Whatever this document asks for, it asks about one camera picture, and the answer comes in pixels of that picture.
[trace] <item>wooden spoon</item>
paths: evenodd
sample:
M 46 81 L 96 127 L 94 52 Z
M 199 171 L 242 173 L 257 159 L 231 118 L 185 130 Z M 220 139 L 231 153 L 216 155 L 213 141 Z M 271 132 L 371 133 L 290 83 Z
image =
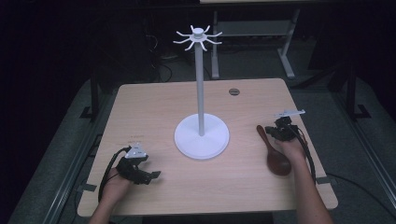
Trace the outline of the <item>wooden spoon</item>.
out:
M 262 137 L 262 140 L 264 140 L 265 145 L 267 145 L 267 165 L 270 171 L 275 175 L 288 175 L 291 171 L 289 159 L 271 146 L 268 141 L 267 134 L 261 125 L 257 126 L 257 132 L 259 132 L 259 135 Z

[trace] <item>dark background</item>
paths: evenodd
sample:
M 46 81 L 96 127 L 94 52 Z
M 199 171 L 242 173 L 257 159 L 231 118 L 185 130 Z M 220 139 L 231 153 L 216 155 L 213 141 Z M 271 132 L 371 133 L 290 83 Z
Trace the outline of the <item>dark background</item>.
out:
M 145 5 L 148 1 L 126 3 Z M 169 30 L 189 29 L 192 22 L 210 22 L 204 20 L 210 12 L 205 10 L 190 9 L 190 14 L 157 11 L 149 20 L 136 11 L 85 10 L 117 6 L 114 1 L 111 4 L 94 0 L 0 2 L 2 220 L 12 213 L 67 108 L 92 73 L 98 74 L 105 91 L 122 82 L 153 81 L 157 74 L 150 65 L 156 63 L 156 54 L 145 50 L 149 45 L 145 34 L 160 36 L 160 49 L 166 49 L 174 39 Z M 256 10 L 236 14 L 241 18 L 262 15 Z M 379 102 L 393 118 L 396 118 L 395 11 L 392 1 L 304 7 L 295 33 L 295 38 L 318 39 L 312 68 L 324 69 L 343 55 L 353 55 L 359 77 L 373 87 Z M 187 14 L 187 20 L 177 19 Z M 124 50 L 126 45 L 134 50 Z M 123 64 L 109 60 L 107 53 Z M 148 75 L 141 77 L 135 71 L 146 71 Z

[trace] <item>gray carpet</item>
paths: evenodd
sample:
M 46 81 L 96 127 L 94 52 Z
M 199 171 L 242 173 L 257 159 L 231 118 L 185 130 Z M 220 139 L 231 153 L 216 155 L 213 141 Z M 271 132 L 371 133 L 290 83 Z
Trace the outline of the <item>gray carpet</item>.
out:
M 288 85 L 300 83 L 317 71 L 307 70 L 314 40 L 293 41 L 290 46 L 289 58 L 297 78 L 288 80 L 285 77 L 280 60 L 277 58 L 276 47 L 279 41 L 261 40 L 259 46 L 244 46 L 240 50 L 228 51 L 222 49 L 219 54 L 220 79 L 267 78 L 281 77 Z M 210 53 L 205 53 L 205 68 L 210 72 Z M 163 62 L 167 67 L 160 69 L 162 80 L 188 81 L 195 80 L 193 65 L 182 59 Z M 352 122 L 343 108 L 345 93 L 328 92 L 325 88 L 329 77 L 323 78 L 317 84 L 306 90 L 292 90 L 291 95 L 299 109 L 304 109 L 302 115 L 304 124 L 309 131 L 320 160 L 326 172 L 340 175 L 347 180 L 358 183 L 369 190 L 388 210 L 396 216 L 394 205 L 384 191 L 381 182 L 375 174 L 375 169 L 368 159 L 364 146 L 356 134 L 356 126 L 365 133 L 370 144 L 375 148 L 379 159 L 390 176 L 396 176 L 396 125 L 382 106 L 377 102 L 371 88 L 358 80 L 357 103 L 367 107 L 371 119 L 361 119 Z M 85 106 L 90 105 L 90 83 L 87 81 L 71 104 L 64 121 L 54 136 L 43 161 L 35 172 L 30 185 L 26 189 L 16 208 L 10 223 L 86 223 L 87 218 L 76 214 L 76 206 L 80 192 L 78 186 L 84 183 L 91 169 L 93 156 L 87 156 L 81 170 L 71 167 L 76 156 L 83 148 L 87 154 L 94 145 L 94 139 L 103 133 L 106 119 L 115 99 L 113 94 L 101 93 L 101 115 L 95 122 L 80 119 L 79 115 Z M 64 177 L 70 169 L 77 169 L 78 175 L 68 180 L 72 189 L 64 192 L 60 188 Z M 332 177 L 334 191 L 339 205 L 331 211 L 335 223 L 394 223 L 395 219 L 378 202 L 355 185 L 340 178 Z M 57 195 L 66 196 L 59 204 L 59 214 L 49 218 L 48 211 L 56 206 L 53 204 Z M 114 217 L 116 223 L 141 223 L 141 217 Z M 296 223 L 295 212 L 285 211 L 274 213 L 274 222 Z

